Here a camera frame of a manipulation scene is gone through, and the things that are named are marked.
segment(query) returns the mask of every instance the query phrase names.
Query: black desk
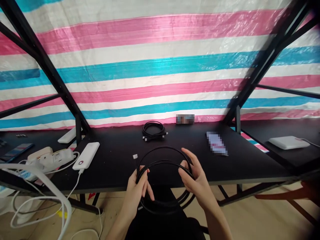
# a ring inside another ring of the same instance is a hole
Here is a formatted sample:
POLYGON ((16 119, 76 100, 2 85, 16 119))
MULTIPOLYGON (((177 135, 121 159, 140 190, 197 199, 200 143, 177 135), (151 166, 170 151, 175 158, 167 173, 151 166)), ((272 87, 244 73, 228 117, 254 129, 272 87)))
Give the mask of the black desk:
POLYGON ((317 161, 320 159, 320 149, 313 145, 306 148, 282 150, 268 142, 273 137, 295 136, 320 145, 319 118, 241 121, 241 130, 293 167, 299 167, 311 161, 318 162, 318 167, 320 167, 320 162, 317 161))
MULTIPOLYGON (((193 125, 166 124, 169 132, 163 141, 145 142, 142 126, 96 128, 81 141, 75 151, 81 152, 89 142, 99 142, 100 147, 88 169, 80 177, 74 193, 122 191, 126 189, 129 176, 136 167, 132 155, 139 159, 157 146, 185 147, 196 154, 211 185, 232 183, 259 183, 287 181, 292 175, 246 139, 226 125, 219 123, 196 123, 193 125), (207 131, 217 131, 224 141, 229 156, 218 156, 210 151, 207 131)), ((181 162, 179 154, 161 149, 150 154, 147 161, 169 158, 181 162)), ((53 183, 63 192, 74 187, 78 172, 70 167, 56 173, 53 183)), ((151 185, 182 187, 177 168, 160 165, 151 169, 148 176, 151 185)))
POLYGON ((12 132, 0 132, 0 138, 6 141, 7 144, 0 148, 0 156, 5 155, 10 150, 19 146, 22 143, 34 143, 34 146, 25 151, 19 157, 14 159, 10 163, 18 163, 21 160, 27 159, 27 157, 40 149, 45 147, 51 147, 53 152, 69 147, 72 142, 68 144, 58 143, 58 139, 66 134, 69 130, 40 130, 40 131, 12 131, 12 132), (18 134, 25 134, 27 137, 17 137, 18 134))

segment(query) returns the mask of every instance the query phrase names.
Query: coiled cable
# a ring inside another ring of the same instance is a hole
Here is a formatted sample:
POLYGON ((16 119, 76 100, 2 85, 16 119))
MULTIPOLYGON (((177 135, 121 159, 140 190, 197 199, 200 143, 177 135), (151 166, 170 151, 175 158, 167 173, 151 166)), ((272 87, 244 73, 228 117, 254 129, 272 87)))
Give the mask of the coiled cable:
POLYGON ((164 135, 167 135, 168 133, 166 132, 166 129, 162 125, 162 123, 158 121, 150 121, 143 125, 142 134, 143 134, 142 139, 144 139, 145 141, 150 141, 152 139, 164 138, 164 135), (151 126, 159 128, 160 131, 155 134, 148 133, 147 129, 151 126))
MULTIPOLYGON (((152 166, 156 166, 156 165, 159 165, 159 164, 169 164, 169 165, 174 165, 174 166, 178 166, 180 168, 182 168, 190 177, 192 177, 192 179, 194 179, 193 175, 192 175, 192 170, 191 170, 191 165, 190 165, 190 161, 188 160, 188 158, 181 152, 179 151, 178 149, 174 148, 174 147, 170 147, 170 146, 160 146, 160 147, 156 147, 154 149, 151 149, 149 152, 147 152, 143 157, 142 159, 140 160, 139 164, 137 165, 137 181, 136 183, 139 182, 140 178, 142 177, 143 173, 149 169, 150 167, 152 166), (168 160, 168 159, 162 159, 162 160, 159 160, 159 161, 155 161, 155 162, 152 162, 151 164, 149 165, 146 165, 144 166, 141 170, 139 169, 140 168, 140 165, 143 161, 143 159, 151 152, 157 150, 157 149, 162 149, 162 148, 167 148, 167 149, 172 149, 178 153, 180 153, 183 158, 187 161, 188 163, 188 169, 184 168, 183 166, 181 166, 180 164, 177 164, 177 163, 174 163, 173 161, 171 160, 168 160)), ((178 197, 176 200, 173 200, 173 201, 170 201, 170 202, 162 202, 162 201, 158 201, 158 200, 155 200, 155 201, 150 201, 149 199, 146 199, 144 197, 141 197, 141 200, 140 200, 140 203, 142 205, 143 208, 145 208, 148 212, 150 213, 153 213, 153 214, 157 214, 157 215, 169 215, 169 214, 173 214, 173 213, 176 213, 178 211, 180 211, 181 209, 185 209, 192 201, 193 199, 195 198, 195 195, 192 195, 191 198, 183 205, 183 206, 180 206, 181 204, 183 204, 189 197, 190 195, 190 192, 188 192, 187 190, 185 190, 183 192, 183 194, 178 197), (162 210, 153 210, 153 209, 150 209, 147 205, 146 205, 146 202, 149 201, 149 204, 154 204, 155 207, 158 207, 159 208, 162 208, 162 210)))

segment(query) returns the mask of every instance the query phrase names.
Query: plastic sheet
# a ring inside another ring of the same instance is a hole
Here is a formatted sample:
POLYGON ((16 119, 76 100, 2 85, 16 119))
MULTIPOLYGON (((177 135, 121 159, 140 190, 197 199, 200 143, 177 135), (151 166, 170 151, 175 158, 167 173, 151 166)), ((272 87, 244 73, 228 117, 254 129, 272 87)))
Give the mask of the plastic sheet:
MULTIPOLYGON (((30 4, 21 0, 18 4, 89 124, 110 127, 149 120, 174 123, 176 114, 194 114, 195 122, 222 120, 290 2, 33 0, 30 4)), ((8 24, 1 12, 0 20, 8 24)), ((0 41, 6 45, 0 50, 0 111, 55 93, 34 59, 5 37, 0 41)), ((312 29, 281 53, 262 83, 317 92, 319 48, 319 31, 312 29)), ((314 111, 302 113, 294 111, 298 105, 284 101, 282 95, 258 89, 241 113, 249 120, 261 114, 272 119, 278 113, 285 118, 320 116, 317 102, 305 99, 299 110, 314 111)), ((0 119, 0 129, 74 125, 72 116, 66 119, 63 102, 17 113, 20 120, 15 122, 31 116, 37 118, 29 126, 28 119, 10 127, 0 119)))

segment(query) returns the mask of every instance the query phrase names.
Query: hand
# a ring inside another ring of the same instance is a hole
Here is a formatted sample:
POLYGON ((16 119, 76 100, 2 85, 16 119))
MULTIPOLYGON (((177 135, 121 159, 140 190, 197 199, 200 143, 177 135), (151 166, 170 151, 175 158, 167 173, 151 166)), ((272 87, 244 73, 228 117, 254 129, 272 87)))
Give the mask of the hand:
MULTIPOLYGON (((191 170, 195 178, 195 180, 193 180, 183 169, 179 168, 179 174, 181 176, 182 182, 189 192, 196 195, 200 206, 204 210, 208 210, 213 204, 215 204, 216 199, 211 191, 206 175, 200 165, 197 156, 190 152, 188 149, 181 148, 181 150, 191 159, 193 164, 191 165, 191 170)), ((180 165, 185 167, 186 169, 189 169, 186 160, 183 160, 180 165)))
POLYGON ((137 170, 133 172, 128 180, 127 192, 124 197, 120 214, 128 217, 131 221, 135 218, 140 199, 141 197, 145 197, 146 191, 148 191, 151 200, 154 201, 154 195, 151 185, 148 182, 147 172, 149 173, 150 170, 148 169, 143 173, 138 184, 136 184, 137 170))

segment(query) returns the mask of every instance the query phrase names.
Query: black metal frame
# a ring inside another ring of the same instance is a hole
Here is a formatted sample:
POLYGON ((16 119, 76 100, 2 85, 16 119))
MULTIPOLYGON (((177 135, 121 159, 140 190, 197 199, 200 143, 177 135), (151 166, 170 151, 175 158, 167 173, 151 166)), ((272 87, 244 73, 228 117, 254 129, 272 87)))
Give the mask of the black metal frame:
MULTIPOLYGON (((14 0, 0 0, 0 7, 2 8, 3 12, 11 22, 12 26, 15 28, 19 36, 9 30, 4 24, 0 22, 0 31, 7 36, 11 41, 13 41, 17 46, 23 49, 26 53, 32 56, 39 64, 41 69, 44 71, 48 79, 50 80, 51 84, 57 91, 57 94, 33 101, 31 103, 27 103, 21 106, 17 106, 5 111, 0 112, 0 118, 9 116, 11 114, 26 110, 33 106, 37 106, 39 104, 51 101, 55 98, 61 97, 64 103, 67 105, 73 116, 76 120, 76 141, 77 144, 81 141, 81 128, 83 131, 88 133, 90 131, 90 126, 86 121, 85 117, 83 116, 82 112, 80 111, 79 107, 77 106, 76 102, 74 101, 73 97, 71 96, 69 90, 67 89, 66 85, 62 81, 59 73, 57 72, 56 68, 52 64, 50 58, 46 54, 44 48, 42 47, 41 43, 39 42, 38 38, 36 37, 34 31, 32 30, 31 26, 27 22, 26 18, 24 17, 22 11, 18 7, 17 3, 14 0)), ((236 132, 241 133, 241 125, 240 125, 240 109, 249 98, 250 94, 254 91, 256 87, 271 89, 280 92, 292 93, 301 96, 313 97, 320 99, 320 95, 316 93, 308 93, 304 91, 292 90, 292 89, 284 89, 272 86, 265 86, 259 85, 259 82, 266 74, 270 66, 273 64, 275 59, 281 53, 281 51, 291 44, 293 41, 301 37, 311 28, 313 28, 317 23, 320 22, 320 4, 318 1, 314 1, 312 3, 305 2, 303 0, 297 0, 291 8, 290 14, 286 19, 283 21, 279 28, 277 27, 278 34, 273 38, 270 45, 267 49, 258 57, 255 63, 255 69, 253 73, 250 75, 249 79, 247 80, 246 85, 244 86, 243 90, 239 93, 237 97, 235 97, 229 106, 229 111, 225 116, 223 122, 225 124, 231 125, 232 120, 235 118, 235 126, 236 132), (304 21, 305 17, 309 13, 311 7, 314 8, 316 13, 316 17, 306 23, 303 27, 299 30, 298 27, 304 21)), ((302 178, 310 176, 310 172, 300 173, 297 176, 297 179, 294 181, 301 180, 302 178)), ((7 184, 6 182, 14 182, 15 189, 20 190, 22 194, 27 194, 30 196, 38 196, 38 192, 36 192, 32 187, 26 184, 21 178, 12 175, 8 172, 2 171, 0 174, 0 182, 3 186, 13 186, 12 184, 7 184)), ((260 192, 266 191, 268 189, 272 189, 278 187, 282 184, 289 184, 291 182, 273 182, 273 183, 261 183, 255 187, 252 187, 247 190, 242 190, 242 185, 237 184, 237 194, 234 196, 229 197, 223 187, 219 185, 221 192, 223 193, 225 199, 222 201, 218 201, 220 206, 224 206, 226 204, 241 200, 243 198, 258 194, 260 192)), ((73 207, 93 212, 98 214, 98 210, 95 207, 99 197, 99 193, 96 194, 93 206, 88 205, 85 203, 85 195, 80 195, 80 201, 70 199, 70 203, 73 207)))
MULTIPOLYGON (((244 105, 244 103, 247 101, 247 99, 249 98, 249 96, 251 95, 251 93, 254 91, 256 87, 320 99, 320 94, 317 94, 317 93, 272 87, 272 86, 259 84, 259 82, 264 77, 266 72, 269 70, 273 62, 277 59, 281 51, 319 23, 320 23, 320 4, 317 3, 317 1, 308 2, 303 0, 297 0, 294 3, 289 16, 284 20, 282 25, 279 27, 278 34, 273 38, 273 40, 271 41, 266 51, 264 51, 264 53, 260 56, 257 63, 255 64, 255 69, 252 72, 251 76, 249 77, 243 90, 239 93, 237 97, 235 97, 232 100, 230 104, 230 109, 226 114, 225 118, 223 119, 223 122, 225 124, 235 125, 236 132, 239 134, 241 133, 240 108, 244 105), (301 25, 301 23, 305 20, 306 16, 309 14, 312 8, 314 9, 316 16, 313 19, 311 19, 308 23, 306 23, 304 26, 302 26, 299 30, 297 30, 301 25)), ((278 156, 274 156, 272 154, 270 156, 273 159, 276 158, 278 160, 278 156)), ((310 177, 310 175, 312 174, 315 174, 315 173, 319 174, 318 169, 316 169, 315 171, 312 171, 312 170, 314 170, 314 168, 310 168, 309 164, 306 164, 306 166, 300 167, 299 170, 290 169, 290 171, 297 176, 297 179, 290 182, 261 183, 245 191, 242 191, 242 186, 240 184, 237 184, 237 194, 231 197, 229 197, 226 194, 222 186, 219 186, 225 199, 222 201, 218 201, 218 203, 220 206, 224 206, 226 204, 239 201, 241 199, 281 186, 283 184, 290 184, 295 181, 303 180, 305 178, 310 177)))

